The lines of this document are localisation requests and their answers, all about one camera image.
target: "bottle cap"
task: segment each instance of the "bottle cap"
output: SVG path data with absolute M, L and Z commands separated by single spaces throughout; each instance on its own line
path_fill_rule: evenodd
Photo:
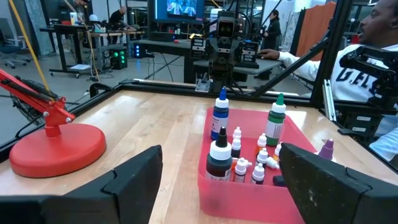
M 249 166 L 251 166 L 251 165 L 252 165 L 251 162 L 249 162 L 247 159 L 244 159 L 244 158 L 242 157 L 242 158 L 240 158 L 240 159 L 238 160 L 238 162 L 236 163 L 235 172 L 238 173 L 238 174 L 240 174 L 240 175 L 243 175 L 243 174 L 246 173 L 246 169 L 247 169 Z
M 234 139 L 236 139 L 236 138 L 241 139 L 241 137 L 242 137 L 242 131 L 241 131 L 241 128 L 240 128 L 240 127 L 236 127 L 236 129 L 235 129 L 234 134 L 232 135 L 232 137 L 233 137 Z
M 259 152 L 259 155 L 257 156 L 257 161 L 260 163 L 265 164 L 266 159 L 268 158 L 268 152 L 266 148 L 262 148 L 261 151 Z
M 216 107 L 227 108 L 229 100 L 226 98 L 226 88 L 223 87 L 220 92 L 220 96 L 216 99 Z
M 273 168 L 273 169 L 279 169 L 279 164 L 278 164 L 278 162 L 275 161 L 275 159 L 272 158 L 272 157 L 268 157 L 268 158 L 266 159 L 266 164 L 267 164 L 267 167 L 270 167 L 270 168 Z
M 210 156 L 219 161 L 225 161 L 231 157 L 232 147 L 226 140 L 226 129 L 222 127 L 218 139 L 210 145 Z
M 226 128 L 221 127 L 220 132 L 218 133 L 218 137 L 216 140 L 216 146 L 218 147 L 226 147 L 227 145 L 227 140 L 226 140 Z
M 279 156 L 280 149 L 282 149 L 282 142 L 280 142 L 275 148 L 275 155 Z
M 334 142 L 332 139 L 327 140 L 318 155 L 322 158 L 332 160 L 333 159 L 333 150 L 334 150 L 333 144 L 334 144 Z
M 253 171 L 253 177 L 255 180 L 262 180 L 264 179 L 264 171 L 265 169 L 263 168 L 262 164 L 258 164 Z
M 285 113 L 286 105 L 284 103 L 284 94 L 283 93 L 279 94 L 276 102 L 272 104 L 271 110 L 275 113 Z
M 267 145 L 267 137 L 266 134 L 262 134 L 257 141 L 257 145 L 260 147 L 265 147 Z
M 241 150 L 241 140 L 240 139 L 234 139 L 232 141 L 232 149 L 233 150 Z

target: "red lamp base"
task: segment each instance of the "red lamp base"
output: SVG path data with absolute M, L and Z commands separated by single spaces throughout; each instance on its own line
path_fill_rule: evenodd
M 55 177 L 90 165 L 105 149 L 105 135 L 100 129 L 88 124 L 64 124 L 22 138 L 11 149 L 9 158 L 16 174 Z

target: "black bottle cap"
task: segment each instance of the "black bottle cap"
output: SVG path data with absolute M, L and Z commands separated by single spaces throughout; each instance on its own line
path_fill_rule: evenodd
M 225 127 L 221 127 L 220 133 L 218 133 L 216 146 L 217 147 L 226 147 L 227 145 L 228 145 L 228 142 L 226 140 L 226 128 Z

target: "red desk lamp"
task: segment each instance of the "red desk lamp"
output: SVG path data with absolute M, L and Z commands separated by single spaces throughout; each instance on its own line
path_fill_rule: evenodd
M 52 101 L 0 70 L 0 86 L 43 113 L 44 129 L 23 137 L 11 149 L 12 170 L 24 177 L 55 177 L 84 168 L 104 153 L 104 133 L 88 124 L 70 124 L 65 97 Z

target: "white shirt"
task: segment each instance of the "white shirt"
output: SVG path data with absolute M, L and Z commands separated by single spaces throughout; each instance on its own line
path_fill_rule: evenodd
M 331 74 L 331 89 L 333 92 L 333 98 L 337 100 L 350 100 L 367 102 L 370 97 L 373 96 L 372 83 L 376 81 L 375 77 L 372 77 L 363 72 L 347 69 L 340 67 L 340 59 L 349 52 L 356 50 L 360 45 L 350 45 L 344 50 L 338 52 L 335 66 Z M 390 47 L 383 48 L 384 50 L 398 51 L 398 44 Z M 287 52 L 281 52 L 279 60 L 290 66 L 299 58 L 293 56 Z M 383 62 L 369 59 L 369 63 L 373 63 L 377 66 L 386 66 Z M 308 61 L 297 69 L 294 73 L 300 77 L 306 78 L 310 81 L 315 81 L 317 77 L 320 62 Z M 378 141 L 370 145 L 370 147 L 379 153 L 382 157 L 390 161 L 396 154 L 398 154 L 398 117 L 392 115 L 385 115 L 385 118 L 381 121 L 377 135 L 391 134 L 391 136 L 383 136 Z

